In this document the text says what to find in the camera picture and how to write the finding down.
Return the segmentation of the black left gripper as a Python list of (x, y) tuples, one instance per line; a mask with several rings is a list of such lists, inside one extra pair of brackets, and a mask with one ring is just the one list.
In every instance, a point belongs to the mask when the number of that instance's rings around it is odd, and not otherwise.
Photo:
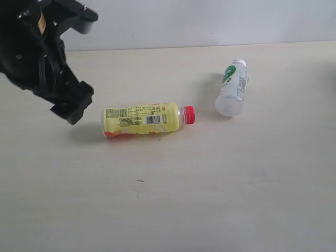
[(75, 125), (91, 105), (94, 89), (71, 73), (64, 44), (46, 4), (1, 1), (1, 73), (54, 106), (55, 115)]

